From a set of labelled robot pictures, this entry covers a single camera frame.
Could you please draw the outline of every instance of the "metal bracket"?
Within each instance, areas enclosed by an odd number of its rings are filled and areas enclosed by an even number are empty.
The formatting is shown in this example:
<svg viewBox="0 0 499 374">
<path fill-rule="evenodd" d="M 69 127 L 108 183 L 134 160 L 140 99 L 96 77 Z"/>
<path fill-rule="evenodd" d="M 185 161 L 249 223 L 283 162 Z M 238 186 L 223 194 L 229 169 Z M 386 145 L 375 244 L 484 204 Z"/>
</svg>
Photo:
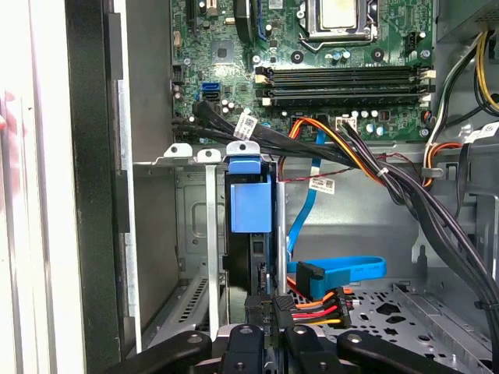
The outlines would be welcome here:
<svg viewBox="0 0 499 374">
<path fill-rule="evenodd" d="M 219 162 L 221 162 L 221 153 L 219 150 L 200 150 L 197 153 L 198 164 L 217 164 Z"/>
<path fill-rule="evenodd" d="M 256 142 L 237 140 L 227 144 L 227 156 L 260 156 L 260 145 Z"/>
<path fill-rule="evenodd" d="M 191 158 L 193 148 L 187 143 L 173 143 L 165 152 L 165 158 Z"/>
<path fill-rule="evenodd" d="M 423 178 L 443 178 L 444 171 L 440 168 L 422 168 L 421 176 Z"/>
</svg>

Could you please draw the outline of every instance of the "yellow cable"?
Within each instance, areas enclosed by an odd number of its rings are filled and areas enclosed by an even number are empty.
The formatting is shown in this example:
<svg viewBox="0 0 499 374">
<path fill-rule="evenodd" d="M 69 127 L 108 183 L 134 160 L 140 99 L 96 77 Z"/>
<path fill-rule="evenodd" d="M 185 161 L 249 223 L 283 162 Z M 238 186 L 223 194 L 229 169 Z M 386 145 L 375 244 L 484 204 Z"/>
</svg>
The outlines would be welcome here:
<svg viewBox="0 0 499 374">
<path fill-rule="evenodd" d="M 487 49 L 487 32 L 484 32 L 479 40 L 478 45 L 476 46 L 476 58 L 477 58 L 476 66 L 477 66 L 479 84 L 484 97 L 487 99 L 487 101 L 489 101 L 490 105 L 499 110 L 499 104 L 496 103 L 492 98 L 492 96 L 490 95 L 490 91 L 487 87 L 487 80 L 485 78 L 484 56 L 486 49 Z"/>
<path fill-rule="evenodd" d="M 305 323 L 306 325 L 324 325 L 324 324 L 327 324 L 327 323 L 333 323 L 333 324 L 336 324 L 336 323 L 341 323 L 342 321 L 340 319 L 326 319 L 325 321 L 320 321 L 320 322 L 311 322 L 311 323 Z"/>
</svg>

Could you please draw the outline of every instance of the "cable tie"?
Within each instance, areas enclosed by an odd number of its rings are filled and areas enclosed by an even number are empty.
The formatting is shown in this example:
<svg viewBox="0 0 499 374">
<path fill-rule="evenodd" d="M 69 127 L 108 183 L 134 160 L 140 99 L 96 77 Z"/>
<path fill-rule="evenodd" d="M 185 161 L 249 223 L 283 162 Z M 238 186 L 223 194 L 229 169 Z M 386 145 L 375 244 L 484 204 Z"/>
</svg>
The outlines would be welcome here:
<svg viewBox="0 0 499 374">
<path fill-rule="evenodd" d="M 494 304 L 487 304 L 486 302 L 475 302 L 475 307 L 481 310 L 498 310 L 499 302 L 495 302 Z"/>
<path fill-rule="evenodd" d="M 379 178 L 383 174 L 387 174 L 388 169 L 387 168 L 382 168 L 379 173 L 376 174 L 376 176 Z"/>
</svg>

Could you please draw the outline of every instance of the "cable bundle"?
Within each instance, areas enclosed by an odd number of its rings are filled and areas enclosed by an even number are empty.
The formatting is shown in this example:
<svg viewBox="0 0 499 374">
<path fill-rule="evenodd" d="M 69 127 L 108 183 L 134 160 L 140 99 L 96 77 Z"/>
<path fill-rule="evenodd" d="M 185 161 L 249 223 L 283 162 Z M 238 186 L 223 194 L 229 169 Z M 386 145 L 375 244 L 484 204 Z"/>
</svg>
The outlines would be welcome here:
<svg viewBox="0 0 499 374">
<path fill-rule="evenodd" d="M 215 112 L 210 103 L 200 102 L 194 108 L 195 115 L 202 120 L 203 126 L 185 125 L 179 122 L 178 128 L 203 134 L 221 143 L 228 143 L 235 138 L 235 126 L 227 122 Z M 324 131 L 333 144 L 316 145 L 303 143 L 296 136 L 300 126 L 312 125 Z M 293 128 L 291 137 L 287 137 L 272 129 L 257 125 L 251 140 L 260 144 L 262 152 L 278 156 L 321 158 L 323 160 L 344 164 L 348 168 L 357 168 L 374 182 L 385 186 L 398 205 L 406 205 L 424 231 L 428 241 L 438 255 L 453 269 L 477 294 L 477 306 L 484 310 L 490 327 L 493 345 L 494 371 L 499 373 L 499 288 L 487 272 L 487 267 L 476 248 L 463 231 L 456 219 L 428 191 L 421 181 L 417 181 L 401 168 L 386 161 L 378 160 L 363 142 L 359 134 L 349 126 L 342 127 L 346 138 L 323 123 L 311 118 L 303 118 Z M 333 309 L 325 309 L 322 313 L 330 314 Z M 296 313 L 302 318 L 303 313 Z M 311 314 L 309 319 L 322 318 L 323 314 Z"/>
</svg>

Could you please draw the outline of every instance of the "cable label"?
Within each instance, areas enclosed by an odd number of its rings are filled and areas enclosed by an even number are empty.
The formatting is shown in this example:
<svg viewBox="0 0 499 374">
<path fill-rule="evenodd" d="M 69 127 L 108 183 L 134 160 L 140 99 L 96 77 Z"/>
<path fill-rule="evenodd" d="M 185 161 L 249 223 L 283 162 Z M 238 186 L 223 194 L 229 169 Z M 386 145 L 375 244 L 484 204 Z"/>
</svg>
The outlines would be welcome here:
<svg viewBox="0 0 499 374">
<path fill-rule="evenodd" d="M 257 118 L 247 115 L 244 112 L 241 113 L 234 130 L 234 136 L 244 141 L 250 140 L 255 127 L 257 127 L 257 123 Z"/>
<path fill-rule="evenodd" d="M 336 182 L 329 178 L 311 178 L 309 189 L 315 189 L 319 192 L 324 192 L 329 195 L 334 195 L 334 187 Z"/>
<path fill-rule="evenodd" d="M 477 139 L 490 138 L 496 134 L 497 129 L 499 129 L 499 122 L 485 125 L 483 129 L 473 131 L 468 138 L 466 138 L 465 143 L 473 143 Z"/>
<path fill-rule="evenodd" d="M 268 0 L 269 9 L 282 9 L 283 0 Z"/>
</svg>

